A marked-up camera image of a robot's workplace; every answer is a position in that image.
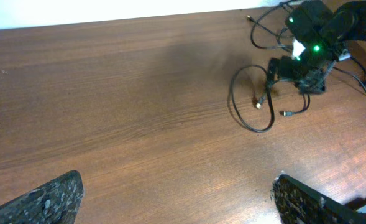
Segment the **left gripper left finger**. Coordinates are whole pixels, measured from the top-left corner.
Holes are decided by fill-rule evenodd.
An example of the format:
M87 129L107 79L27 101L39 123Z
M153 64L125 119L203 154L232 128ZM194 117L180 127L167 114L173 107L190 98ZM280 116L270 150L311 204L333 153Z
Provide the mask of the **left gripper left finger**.
M83 196L81 175L71 170L0 205L0 223L74 223Z

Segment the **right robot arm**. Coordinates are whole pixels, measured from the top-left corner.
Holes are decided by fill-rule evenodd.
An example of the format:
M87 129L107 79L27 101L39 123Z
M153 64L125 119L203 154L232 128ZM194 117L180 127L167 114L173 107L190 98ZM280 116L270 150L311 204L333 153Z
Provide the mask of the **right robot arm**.
M301 94L321 95L337 62L351 58L347 41L366 41L366 1L351 1L334 12L322 1L304 1L285 19L293 42L303 46L279 60L278 78L292 82Z

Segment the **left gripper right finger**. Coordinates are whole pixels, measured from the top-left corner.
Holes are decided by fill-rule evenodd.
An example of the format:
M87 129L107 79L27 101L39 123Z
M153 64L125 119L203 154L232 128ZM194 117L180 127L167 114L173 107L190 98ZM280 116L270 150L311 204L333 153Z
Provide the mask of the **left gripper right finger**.
M342 205L287 174L273 181L272 195L282 223L366 224L366 213Z

